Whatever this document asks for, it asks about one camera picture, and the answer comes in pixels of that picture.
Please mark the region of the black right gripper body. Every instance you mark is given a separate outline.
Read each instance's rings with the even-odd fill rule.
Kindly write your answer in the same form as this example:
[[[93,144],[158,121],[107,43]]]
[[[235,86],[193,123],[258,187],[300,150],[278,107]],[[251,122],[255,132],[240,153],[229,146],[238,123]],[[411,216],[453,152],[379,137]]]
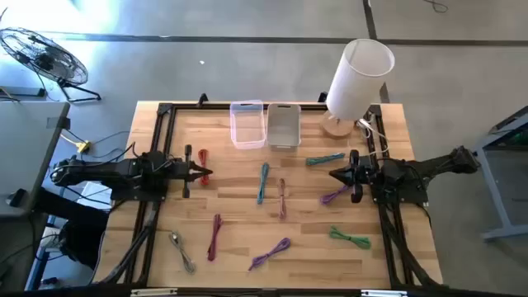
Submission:
[[[364,192],[363,185],[370,187],[372,199],[377,201],[381,196],[381,180],[378,171],[370,162],[370,157],[361,156],[355,149],[350,151],[350,181],[348,186],[352,189],[351,202],[360,203]]]

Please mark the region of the grey metal desk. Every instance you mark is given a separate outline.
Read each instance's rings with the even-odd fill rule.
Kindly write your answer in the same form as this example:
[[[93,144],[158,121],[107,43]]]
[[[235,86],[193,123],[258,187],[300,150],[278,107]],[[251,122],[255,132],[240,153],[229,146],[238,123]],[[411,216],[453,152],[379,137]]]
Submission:
[[[508,215],[516,203],[528,214],[528,106],[493,126],[474,151],[502,224],[483,233],[483,240],[528,235],[528,223],[516,224]]]

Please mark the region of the black office chair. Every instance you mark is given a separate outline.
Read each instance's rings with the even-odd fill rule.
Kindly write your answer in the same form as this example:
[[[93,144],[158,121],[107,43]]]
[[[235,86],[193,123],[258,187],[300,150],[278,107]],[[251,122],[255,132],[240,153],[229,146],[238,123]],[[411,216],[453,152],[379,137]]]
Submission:
[[[43,187],[38,190],[34,210],[66,219],[59,232],[59,250],[71,260],[95,269],[109,217],[106,210],[73,202]]]

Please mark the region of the grey plastic bin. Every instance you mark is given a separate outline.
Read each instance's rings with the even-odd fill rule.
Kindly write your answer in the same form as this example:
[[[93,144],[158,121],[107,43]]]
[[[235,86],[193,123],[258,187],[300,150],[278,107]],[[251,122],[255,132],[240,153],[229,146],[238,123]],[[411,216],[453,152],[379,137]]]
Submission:
[[[297,104],[271,103],[267,107],[267,143],[271,150],[297,150],[301,142],[300,112]]]

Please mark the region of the small black device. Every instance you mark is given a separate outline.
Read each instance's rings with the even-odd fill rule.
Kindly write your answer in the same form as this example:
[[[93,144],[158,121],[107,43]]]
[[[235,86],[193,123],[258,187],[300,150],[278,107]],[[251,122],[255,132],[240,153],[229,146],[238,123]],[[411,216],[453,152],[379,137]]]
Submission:
[[[28,192],[19,188],[7,196],[6,203],[11,207],[19,207],[27,196]]]

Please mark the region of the grey side table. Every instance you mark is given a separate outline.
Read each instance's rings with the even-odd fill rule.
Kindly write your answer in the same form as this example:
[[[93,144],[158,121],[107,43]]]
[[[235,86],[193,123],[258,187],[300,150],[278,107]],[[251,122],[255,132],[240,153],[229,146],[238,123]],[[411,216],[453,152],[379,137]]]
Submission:
[[[63,129],[67,102],[0,102],[0,219],[26,216],[35,205]],[[6,198],[19,188],[28,196],[19,207]]]

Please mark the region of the clear plastic bin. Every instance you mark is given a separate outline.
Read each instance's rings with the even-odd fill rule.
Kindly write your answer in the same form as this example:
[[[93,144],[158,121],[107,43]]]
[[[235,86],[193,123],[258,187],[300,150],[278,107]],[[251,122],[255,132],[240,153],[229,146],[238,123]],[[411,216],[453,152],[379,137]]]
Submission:
[[[236,149],[260,149],[266,143],[262,101],[233,101],[229,107],[230,138]]]

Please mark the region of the white shade table lamp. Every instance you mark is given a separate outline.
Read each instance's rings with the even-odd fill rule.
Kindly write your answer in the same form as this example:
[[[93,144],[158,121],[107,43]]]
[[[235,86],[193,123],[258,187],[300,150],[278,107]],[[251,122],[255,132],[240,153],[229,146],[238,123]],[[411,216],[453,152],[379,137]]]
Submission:
[[[334,138],[348,136],[380,94],[394,65],[393,52],[379,41],[358,39],[348,43],[325,101],[328,111],[321,122],[323,132]]]

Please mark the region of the white paper sheet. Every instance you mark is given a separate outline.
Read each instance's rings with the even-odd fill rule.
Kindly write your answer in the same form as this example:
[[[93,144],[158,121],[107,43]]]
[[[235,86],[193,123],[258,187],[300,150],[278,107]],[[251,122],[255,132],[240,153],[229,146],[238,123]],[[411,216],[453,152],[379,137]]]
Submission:
[[[109,210],[112,207],[111,193],[111,188],[89,181],[76,201],[99,210]]]

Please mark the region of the black aluminium table frame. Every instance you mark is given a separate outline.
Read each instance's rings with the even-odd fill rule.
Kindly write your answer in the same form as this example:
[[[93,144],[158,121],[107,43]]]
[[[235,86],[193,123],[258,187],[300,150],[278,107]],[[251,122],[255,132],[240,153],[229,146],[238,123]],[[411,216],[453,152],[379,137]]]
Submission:
[[[239,150],[230,139],[229,104],[189,101],[174,104],[171,151],[186,144],[207,149],[213,172],[208,186],[172,182],[160,208],[153,254],[145,283],[104,284],[103,278],[128,249],[138,204],[127,202],[109,220],[92,297],[130,297],[146,288],[178,288],[175,297],[213,295],[281,297],[341,295],[361,290],[401,290],[426,297],[417,286],[392,285],[389,270],[403,277],[395,247],[384,245],[380,213],[370,194],[353,204],[339,196],[330,205],[320,197],[339,182],[330,164],[305,165],[307,157],[349,148],[366,151],[360,133],[326,137],[319,123],[325,107],[304,104],[301,145],[293,153],[268,148]]]

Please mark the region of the black floor fan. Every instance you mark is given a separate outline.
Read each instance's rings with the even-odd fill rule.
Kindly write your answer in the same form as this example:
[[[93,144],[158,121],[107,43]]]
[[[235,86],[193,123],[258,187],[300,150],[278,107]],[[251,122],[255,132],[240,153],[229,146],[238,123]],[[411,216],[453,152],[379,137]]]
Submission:
[[[101,100],[99,93],[82,87],[88,80],[85,65],[50,38],[21,27],[8,27],[0,30],[0,45],[39,79],[45,77],[57,83],[68,102]]]

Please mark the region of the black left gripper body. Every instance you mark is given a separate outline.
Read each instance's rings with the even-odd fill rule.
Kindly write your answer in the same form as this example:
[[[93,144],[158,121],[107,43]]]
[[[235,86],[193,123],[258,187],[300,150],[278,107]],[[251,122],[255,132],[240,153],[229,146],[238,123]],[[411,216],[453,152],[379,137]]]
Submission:
[[[185,146],[185,154],[183,161],[177,161],[176,159],[172,160],[172,164],[168,167],[165,177],[168,180],[182,180],[183,181],[183,190],[182,197],[190,197],[190,166],[191,166],[191,152],[192,147],[190,144]]]

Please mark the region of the silver metal bracket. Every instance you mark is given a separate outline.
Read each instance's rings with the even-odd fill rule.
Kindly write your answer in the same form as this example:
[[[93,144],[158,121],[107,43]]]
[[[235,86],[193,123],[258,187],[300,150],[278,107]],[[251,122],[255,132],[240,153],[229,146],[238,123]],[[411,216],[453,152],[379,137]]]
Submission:
[[[163,297],[177,294],[178,288],[146,288],[130,291],[130,297]]]
[[[408,292],[401,290],[361,290],[361,297],[408,297]]]

